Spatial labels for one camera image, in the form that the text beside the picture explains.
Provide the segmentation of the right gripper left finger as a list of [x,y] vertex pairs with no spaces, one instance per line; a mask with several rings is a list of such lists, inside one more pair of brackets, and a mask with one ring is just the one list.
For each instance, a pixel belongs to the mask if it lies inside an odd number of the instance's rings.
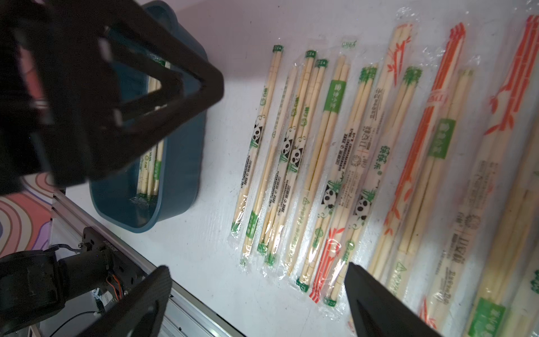
[[159,266],[80,336],[158,336],[171,295],[168,267]]

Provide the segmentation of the green label chopstick pack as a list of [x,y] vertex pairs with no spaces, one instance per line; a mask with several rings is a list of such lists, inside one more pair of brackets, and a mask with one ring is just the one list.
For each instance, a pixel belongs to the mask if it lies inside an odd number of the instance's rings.
[[522,156],[481,278],[464,336],[496,336],[504,319],[503,300],[521,258],[538,206],[538,123]]

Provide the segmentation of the plain green text pack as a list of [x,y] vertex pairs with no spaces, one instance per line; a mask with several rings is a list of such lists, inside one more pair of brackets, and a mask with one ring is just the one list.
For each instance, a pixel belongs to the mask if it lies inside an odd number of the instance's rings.
[[268,181],[270,179],[269,175],[272,172],[273,160],[279,144],[279,136],[283,129],[284,122],[288,119],[287,112],[289,110],[291,96],[294,93],[294,88],[298,76],[298,69],[298,65],[295,65],[291,68],[289,75],[286,79],[286,84],[279,104],[276,122],[272,130],[271,143],[269,146],[268,155],[265,160],[264,171],[262,174],[261,181],[258,184],[257,197],[255,199],[255,203],[248,220],[246,236],[241,250],[240,265],[243,268],[247,268],[248,260],[252,252],[253,241],[259,222],[259,217],[262,211],[265,193],[268,189]]

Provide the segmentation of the twin panda chopstick pack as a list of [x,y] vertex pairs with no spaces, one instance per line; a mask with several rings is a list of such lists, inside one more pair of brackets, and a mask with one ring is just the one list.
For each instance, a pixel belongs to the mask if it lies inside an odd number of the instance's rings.
[[268,203],[268,214],[258,245],[259,253],[264,255],[265,263],[271,268],[278,257],[277,252],[286,223],[289,197],[296,183],[303,160],[303,150],[310,133],[311,110],[318,101],[328,66],[328,59],[316,58],[316,55],[316,51],[308,51],[305,55],[306,61],[293,101],[289,127],[279,146],[280,152]]

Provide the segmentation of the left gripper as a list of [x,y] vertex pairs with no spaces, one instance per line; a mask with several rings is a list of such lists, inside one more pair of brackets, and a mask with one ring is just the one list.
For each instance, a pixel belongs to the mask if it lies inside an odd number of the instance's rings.
[[50,172],[65,188],[114,171],[112,1],[1,3],[1,193]]

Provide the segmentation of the green bamboo chopstick pack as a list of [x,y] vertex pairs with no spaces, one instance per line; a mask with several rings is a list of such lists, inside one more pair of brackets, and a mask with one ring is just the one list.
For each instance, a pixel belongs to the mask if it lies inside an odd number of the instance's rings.
[[359,197],[348,217],[346,236],[339,251],[338,260],[332,269],[331,281],[328,283],[328,289],[324,296],[324,304],[327,306],[334,307],[338,303],[338,296],[344,283],[350,258],[353,256],[368,223],[373,202],[376,200],[378,189],[387,171],[387,164],[392,156],[394,144],[421,76],[421,66],[410,66],[405,71],[397,98],[384,124],[371,165],[359,191]]

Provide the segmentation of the red green chopstick pack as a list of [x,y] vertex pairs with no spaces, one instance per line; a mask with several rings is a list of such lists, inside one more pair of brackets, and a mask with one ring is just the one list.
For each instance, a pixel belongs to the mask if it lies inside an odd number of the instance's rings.
[[405,253],[398,252],[397,257],[393,259],[390,258],[390,253],[397,246],[397,239],[400,238],[400,242],[404,243],[405,232],[411,230],[408,225],[411,222],[410,214],[414,206],[418,205],[415,196],[421,189],[421,183],[426,181],[422,173],[425,171],[430,142],[439,113],[444,110],[465,37],[466,28],[463,22],[451,28],[445,52],[395,191],[394,202],[385,218],[383,231],[369,265],[369,273],[378,281],[381,280],[383,273],[387,272],[385,286],[391,295],[398,299],[402,299],[404,295],[405,279],[410,275],[411,266]]

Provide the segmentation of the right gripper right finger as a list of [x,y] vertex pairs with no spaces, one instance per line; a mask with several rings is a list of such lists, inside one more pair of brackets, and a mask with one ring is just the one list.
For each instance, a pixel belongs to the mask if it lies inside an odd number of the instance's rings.
[[357,336],[439,335],[360,265],[348,265],[345,290]]

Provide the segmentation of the green band pack table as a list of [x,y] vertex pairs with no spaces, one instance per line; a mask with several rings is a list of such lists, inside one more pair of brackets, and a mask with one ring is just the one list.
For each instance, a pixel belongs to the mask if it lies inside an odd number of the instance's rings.
[[320,176],[324,171],[328,149],[333,139],[335,124],[341,110],[351,63],[358,52],[357,45],[358,38],[356,37],[345,37],[343,39],[339,58],[328,87],[321,123],[317,137],[314,140],[312,156],[307,165],[304,189],[298,200],[297,212],[291,229],[291,239],[284,259],[284,267],[288,276],[292,274],[298,259],[314,196],[318,189]]

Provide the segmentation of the teal storage box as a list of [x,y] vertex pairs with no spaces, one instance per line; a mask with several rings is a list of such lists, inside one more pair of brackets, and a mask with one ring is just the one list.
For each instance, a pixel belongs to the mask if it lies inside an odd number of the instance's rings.
[[[164,1],[142,5],[163,28],[188,48],[208,60],[203,46],[179,24],[176,14]],[[119,79],[122,101],[132,101],[147,93],[148,77],[121,63],[113,63]],[[140,160],[100,181],[91,181],[89,189],[95,210],[104,219],[132,233],[144,233],[157,222],[186,212],[197,198],[206,111],[177,128],[164,140],[159,192],[150,205],[137,205],[136,196]]]

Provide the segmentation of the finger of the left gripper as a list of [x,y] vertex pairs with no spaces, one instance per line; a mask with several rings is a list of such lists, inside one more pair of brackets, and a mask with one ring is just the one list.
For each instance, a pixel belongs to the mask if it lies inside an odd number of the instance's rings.
[[[71,176],[121,169],[223,97],[222,73],[134,1],[56,1],[54,23],[73,113]],[[161,88],[123,102],[113,61],[159,80]]]

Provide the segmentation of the slim panda chopstick pack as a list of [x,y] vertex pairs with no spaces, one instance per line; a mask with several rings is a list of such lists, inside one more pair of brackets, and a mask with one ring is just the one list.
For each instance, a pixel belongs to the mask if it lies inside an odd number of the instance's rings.
[[277,74],[283,51],[284,46],[280,44],[276,44],[272,48],[272,62],[262,91],[262,96],[258,106],[258,114],[255,119],[253,131],[249,141],[248,154],[244,164],[244,171],[241,177],[234,219],[230,230],[230,234],[234,238],[239,236],[241,223],[245,215],[248,194],[250,191],[251,182],[253,180],[251,177],[256,166],[259,148],[261,146],[262,137],[265,131],[266,119],[272,104],[273,93],[275,91],[275,82],[277,80]]

